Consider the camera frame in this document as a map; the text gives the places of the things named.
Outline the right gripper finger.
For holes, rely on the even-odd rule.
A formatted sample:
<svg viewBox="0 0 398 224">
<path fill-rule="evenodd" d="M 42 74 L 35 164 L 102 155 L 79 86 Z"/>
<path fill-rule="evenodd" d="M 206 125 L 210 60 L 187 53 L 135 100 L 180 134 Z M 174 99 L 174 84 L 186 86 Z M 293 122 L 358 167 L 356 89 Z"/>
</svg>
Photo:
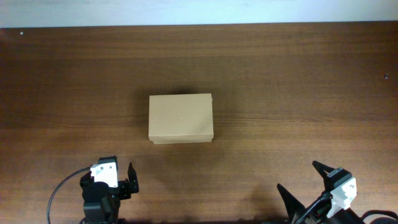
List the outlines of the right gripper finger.
<svg viewBox="0 0 398 224">
<path fill-rule="evenodd" d="M 321 175 L 323 179 L 323 183 L 325 186 L 325 190 L 331 190 L 333 188 L 333 182 L 330 177 L 328 177 L 328 174 L 330 172 L 333 172 L 335 168 L 329 167 L 327 165 L 324 165 L 318 161 L 313 161 L 312 166 L 317 170 L 317 172 Z"/>
<path fill-rule="evenodd" d="M 277 190 L 284 201 L 284 205 L 291 223 L 300 218 L 304 211 L 304 205 L 299 202 L 284 186 L 277 184 Z"/>
</svg>

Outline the cardboard box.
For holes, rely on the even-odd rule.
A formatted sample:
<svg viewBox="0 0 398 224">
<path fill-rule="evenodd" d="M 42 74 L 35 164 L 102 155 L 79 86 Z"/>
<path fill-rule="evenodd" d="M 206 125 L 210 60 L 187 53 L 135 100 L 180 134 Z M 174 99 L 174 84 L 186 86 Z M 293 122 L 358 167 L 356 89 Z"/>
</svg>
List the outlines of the cardboard box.
<svg viewBox="0 0 398 224">
<path fill-rule="evenodd" d="M 214 138 L 212 95 L 150 96 L 148 137 L 154 144 L 211 142 Z"/>
</svg>

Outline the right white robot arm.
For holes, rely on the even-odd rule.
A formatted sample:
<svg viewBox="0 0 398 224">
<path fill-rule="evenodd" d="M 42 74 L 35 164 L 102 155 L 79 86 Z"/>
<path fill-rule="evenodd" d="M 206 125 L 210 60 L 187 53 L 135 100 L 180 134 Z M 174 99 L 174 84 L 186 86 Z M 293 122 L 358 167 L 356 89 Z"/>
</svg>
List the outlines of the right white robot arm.
<svg viewBox="0 0 398 224">
<path fill-rule="evenodd" d="M 356 179 L 342 167 L 329 167 L 318 161 L 312 166 L 321 175 L 324 191 L 308 207 L 299 202 L 285 187 L 277 184 L 284 201 L 289 222 L 292 224 L 365 224 L 366 219 L 375 216 L 371 223 L 397 223 L 397 214 L 387 210 L 369 210 L 357 215 L 351 204 L 357 196 Z"/>
</svg>

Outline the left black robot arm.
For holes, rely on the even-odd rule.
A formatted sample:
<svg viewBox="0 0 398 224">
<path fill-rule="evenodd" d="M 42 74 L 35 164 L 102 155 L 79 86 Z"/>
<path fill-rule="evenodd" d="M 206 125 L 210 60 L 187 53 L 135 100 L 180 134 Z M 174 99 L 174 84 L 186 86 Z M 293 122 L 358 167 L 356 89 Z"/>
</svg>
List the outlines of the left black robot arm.
<svg viewBox="0 0 398 224">
<path fill-rule="evenodd" d="M 118 179 L 118 169 L 116 156 L 101 157 L 81 177 L 85 214 L 83 223 L 127 223 L 125 218 L 119 217 L 121 201 L 138 193 L 139 183 L 132 164 L 129 164 L 127 178 L 124 180 Z"/>
</svg>

